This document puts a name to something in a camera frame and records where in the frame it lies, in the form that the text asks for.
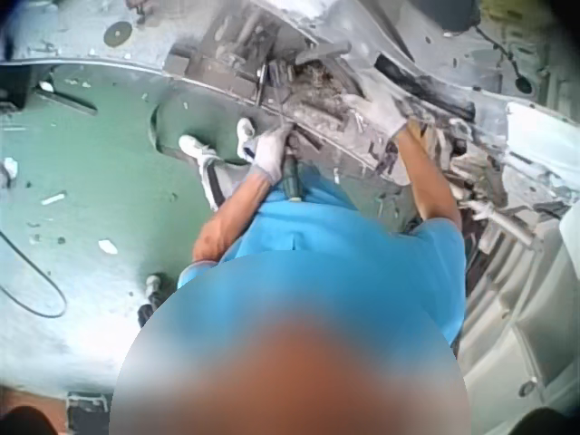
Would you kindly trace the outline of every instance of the dirty floor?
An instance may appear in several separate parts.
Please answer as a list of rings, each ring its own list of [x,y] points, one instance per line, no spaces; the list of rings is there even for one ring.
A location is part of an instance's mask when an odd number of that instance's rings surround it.
[[[259,130],[276,120],[147,72],[66,64],[52,69],[52,80],[56,91],[89,102],[98,114],[32,95],[23,112],[0,119],[0,157],[18,162],[13,188],[0,197],[0,228],[59,286],[68,309],[43,319],[0,294],[0,384],[57,397],[109,392],[139,332],[146,276],[175,279],[210,216],[198,175],[153,149],[153,110],[161,103],[163,143],[177,147],[189,132],[227,159],[236,156],[239,117],[251,117]],[[357,179],[341,184],[365,215],[377,217],[380,189]],[[42,204],[58,193],[61,200]],[[382,207],[390,230],[411,215],[404,191]],[[100,240],[118,253],[103,252]],[[0,285],[22,303],[46,314],[61,310],[55,290],[2,240],[0,265]]]

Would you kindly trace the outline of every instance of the hand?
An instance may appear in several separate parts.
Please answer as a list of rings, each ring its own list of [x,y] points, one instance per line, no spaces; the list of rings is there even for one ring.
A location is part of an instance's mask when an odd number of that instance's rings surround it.
[[[383,131],[392,138],[407,123],[407,119],[401,115],[394,99],[386,92],[381,92],[376,101],[368,101],[358,95],[344,95],[343,101],[351,109],[361,114],[372,126]]]
[[[256,156],[250,172],[259,170],[267,175],[270,185],[274,186],[282,179],[282,160],[288,133],[294,124],[286,123],[283,126],[269,130],[257,138]]]

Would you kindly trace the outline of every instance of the glove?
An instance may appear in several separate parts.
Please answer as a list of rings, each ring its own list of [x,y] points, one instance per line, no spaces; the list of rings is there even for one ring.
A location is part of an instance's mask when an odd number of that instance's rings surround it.
[[[286,123],[275,130],[269,130],[257,138],[256,156],[252,162],[250,174],[266,174],[270,185],[274,186],[282,179],[282,160],[285,154],[286,139],[294,124]]]
[[[377,131],[392,138],[407,123],[390,94],[381,92],[380,99],[368,101],[358,95],[344,95],[343,102],[362,115]]]

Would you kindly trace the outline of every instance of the black cable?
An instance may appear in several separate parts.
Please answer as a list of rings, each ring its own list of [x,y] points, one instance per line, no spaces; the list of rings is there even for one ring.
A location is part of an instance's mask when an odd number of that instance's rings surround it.
[[[511,63],[511,65],[514,67],[514,72],[516,73],[516,76],[517,77],[522,77],[522,74],[519,73],[519,68],[517,67],[517,63],[514,60],[514,54],[512,52],[509,52],[508,50],[506,50],[501,43],[497,43],[496,41],[494,41],[493,39],[491,39],[489,36],[487,36],[486,33],[483,30],[481,30],[481,28],[478,25],[476,25],[474,27],[475,27],[475,31],[479,35],[481,35],[481,37],[483,39],[485,39],[489,43],[492,43],[494,49],[500,50],[507,57],[507,59],[509,60],[509,62]]]
[[[23,308],[24,310],[26,310],[28,313],[34,314],[34,315],[38,315],[39,317],[43,317],[45,319],[58,319],[59,317],[62,317],[64,315],[64,313],[66,313],[66,310],[68,308],[68,302],[66,300],[66,296],[64,295],[63,291],[58,287],[58,285],[50,278],[50,276],[48,276],[45,272],[43,272],[35,263],[32,262],[32,260],[30,258],[28,258],[24,252],[22,252],[20,249],[18,249],[18,247],[12,243],[12,241],[2,232],[0,231],[0,237],[6,242],[6,244],[8,246],[10,246],[15,253],[21,257],[24,262],[29,265],[38,275],[40,275],[44,281],[46,281],[53,289],[54,291],[56,291],[56,293],[61,297],[61,299],[63,300],[63,309],[61,310],[60,313],[57,314],[45,314],[45,313],[40,313],[39,311],[34,310],[33,308],[31,308],[30,306],[23,304],[22,302],[20,302],[18,299],[16,299],[10,292],[8,292],[8,290],[6,290],[3,286],[0,285],[0,290],[2,291],[2,293],[4,293],[6,296],[8,296],[8,298],[14,302],[15,304],[17,304],[18,306],[20,306],[21,308]]]

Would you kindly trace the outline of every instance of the blue shirt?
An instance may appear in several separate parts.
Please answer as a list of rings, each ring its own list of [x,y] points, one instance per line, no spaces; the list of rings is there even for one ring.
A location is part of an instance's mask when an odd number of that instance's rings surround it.
[[[408,296],[451,343],[465,311],[466,260],[463,238],[455,225],[436,218],[409,235],[389,233],[379,222],[363,217],[346,194],[316,169],[303,168],[300,178],[304,201],[290,202],[282,189],[273,189],[246,233],[219,263],[268,251],[309,251],[365,263],[379,271],[385,291]],[[178,287],[216,264],[202,261],[189,266],[179,277]],[[317,264],[311,264],[312,271],[304,267],[308,266],[302,265],[302,276],[317,271]],[[349,305],[356,295],[353,288]]]

